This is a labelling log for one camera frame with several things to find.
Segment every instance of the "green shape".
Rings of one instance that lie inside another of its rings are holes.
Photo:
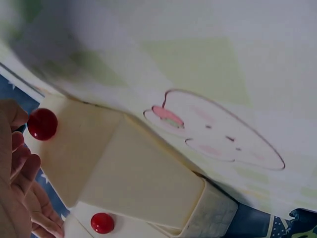
[[[294,201],[294,204],[296,206],[296,208],[304,208],[304,209],[316,209],[317,208],[317,204],[312,204],[312,203],[308,203],[308,202],[304,202],[301,200],[296,200]]]
[[[8,34],[10,41],[17,41],[22,38],[22,31],[5,20],[0,20],[0,32]]]
[[[246,179],[249,179],[251,181],[257,181],[264,184],[269,184],[268,176],[264,174],[260,174],[258,172],[255,172],[253,170],[241,168],[241,167],[235,167],[234,168],[238,175],[241,177],[244,177]]]
[[[31,23],[43,9],[42,0],[7,0],[27,23]]]
[[[62,64],[61,62],[47,61],[43,64],[42,69],[45,72],[50,73],[52,76],[67,77],[68,80],[76,81],[77,77],[71,77],[76,73],[76,67],[71,67],[68,64]]]
[[[272,209],[272,206],[270,204],[260,202],[260,211],[271,214],[273,212],[273,209]]]
[[[53,61],[47,61],[44,63],[43,67],[50,71],[52,71],[53,73],[55,74],[58,74],[58,75],[63,75],[65,73],[65,70],[60,66],[58,65],[57,63],[53,62]]]
[[[31,23],[43,9],[41,0],[23,0],[23,15],[26,22]]]
[[[262,194],[265,194],[265,195],[269,196],[269,191],[266,190],[265,188],[258,187],[258,186],[253,185],[253,184],[247,184],[246,187],[247,187],[249,190],[251,190],[251,191],[258,192],[258,193],[262,193]]]
[[[314,169],[314,171],[313,171],[313,176],[314,177],[317,177],[317,167]]]
[[[317,238],[316,229],[317,225],[307,232],[292,234],[291,238]]]
[[[302,187],[301,195],[309,198],[317,199],[317,190],[308,187]]]
[[[227,37],[150,41],[142,48],[175,87],[215,101],[251,105]]]
[[[106,86],[126,86],[126,83],[93,51],[70,55],[79,67],[90,73],[96,81]]]

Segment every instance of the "red button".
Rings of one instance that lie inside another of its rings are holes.
[[[55,114],[46,108],[33,111],[28,120],[28,130],[37,140],[48,140],[55,135],[57,118]]]
[[[90,221],[91,227],[99,234],[107,234],[113,231],[113,218],[107,213],[97,213]]]

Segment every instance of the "white star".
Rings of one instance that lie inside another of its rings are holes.
[[[11,85],[12,85],[12,90],[15,89],[15,85],[14,85],[13,83],[11,83],[11,82],[9,81],[8,84],[11,84]]]
[[[61,217],[61,219],[63,220],[63,222],[66,221],[66,217],[64,217],[63,214],[60,214],[60,217]]]
[[[41,177],[45,178],[45,184],[48,184],[48,182],[49,182],[48,177],[45,174],[41,174]]]

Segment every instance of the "drawing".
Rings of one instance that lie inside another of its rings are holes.
[[[144,117],[209,158],[282,170],[277,150],[257,131],[221,105],[189,91],[166,92],[162,106],[152,106]]]

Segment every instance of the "hand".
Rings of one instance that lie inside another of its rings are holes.
[[[29,210],[32,232],[39,238],[64,237],[63,220],[54,211],[46,192],[34,181],[26,194],[24,206]]]
[[[11,130],[28,116],[13,100],[0,101],[0,234],[3,238],[28,238],[31,219],[22,204],[40,168],[39,156],[23,146],[20,132]]]

